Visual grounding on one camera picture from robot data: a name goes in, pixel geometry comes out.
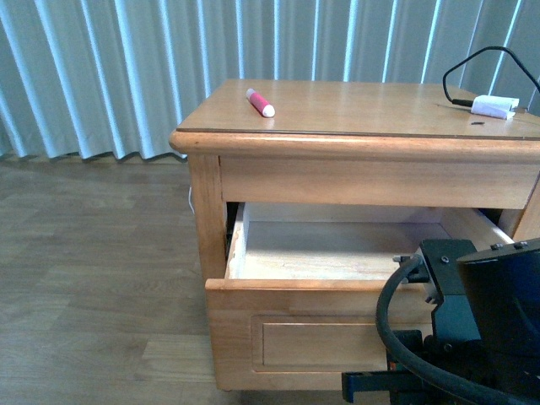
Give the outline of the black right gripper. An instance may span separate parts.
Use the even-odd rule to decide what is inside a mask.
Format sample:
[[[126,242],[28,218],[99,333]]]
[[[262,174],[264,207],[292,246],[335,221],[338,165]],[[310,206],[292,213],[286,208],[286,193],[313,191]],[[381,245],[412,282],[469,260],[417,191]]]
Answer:
[[[538,404],[534,390],[539,381],[526,383],[524,391],[503,385],[502,375],[481,342],[470,342],[450,353],[409,350],[396,337],[383,337],[386,369],[342,373],[342,394],[353,403],[358,394],[385,392],[391,404]]]

